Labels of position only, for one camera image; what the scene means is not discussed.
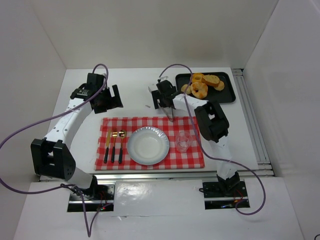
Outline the metal tongs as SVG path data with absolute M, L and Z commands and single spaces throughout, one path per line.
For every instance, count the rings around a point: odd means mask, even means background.
M 161 94 L 155 83 L 148 85 L 148 91 L 151 93 L 153 106 L 156 110 L 161 110 L 168 120 L 172 123 L 174 121 L 174 111 L 171 107 L 161 104 Z

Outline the toasted bread slice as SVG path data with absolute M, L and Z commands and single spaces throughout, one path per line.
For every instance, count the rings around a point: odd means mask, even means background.
M 201 80 L 204 84 L 211 87 L 218 87 L 220 83 L 219 77 L 216 75 L 204 75 Z

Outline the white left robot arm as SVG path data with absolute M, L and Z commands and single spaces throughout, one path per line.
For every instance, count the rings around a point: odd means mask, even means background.
M 97 178 L 77 168 L 70 147 L 84 120 L 91 114 L 123 107 L 117 85 L 107 86 L 108 74 L 88 73 L 86 83 L 76 88 L 63 116 L 42 139 L 31 143 L 35 174 L 60 179 L 77 186 L 85 195 L 102 190 Z

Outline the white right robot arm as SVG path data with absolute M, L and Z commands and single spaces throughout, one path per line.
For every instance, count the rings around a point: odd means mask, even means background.
M 196 118 L 200 135 L 209 142 L 217 166 L 217 190 L 229 196 L 240 182 L 228 145 L 229 121 L 217 101 L 201 100 L 177 91 L 168 80 L 148 87 L 154 108 L 182 110 Z

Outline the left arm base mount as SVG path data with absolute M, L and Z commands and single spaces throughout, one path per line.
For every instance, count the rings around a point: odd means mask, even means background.
M 97 210 L 100 210 L 101 212 L 113 212 L 115 188 L 116 185 L 114 183 L 102 184 L 98 186 L 97 191 L 95 191 L 93 195 L 89 195 L 88 191 L 82 189 L 85 210 L 87 212 L 96 212 Z M 74 187 L 71 188 L 71 193 L 69 195 L 67 212 L 83 212 L 82 198 Z

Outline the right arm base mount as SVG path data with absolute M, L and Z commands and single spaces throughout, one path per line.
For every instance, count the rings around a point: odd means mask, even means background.
M 222 192 L 219 183 L 203 182 L 199 189 L 203 193 L 204 207 L 206 210 L 234 209 L 236 204 L 238 208 L 249 208 L 250 202 L 248 192 L 244 181 L 240 181 L 237 186 L 229 192 Z

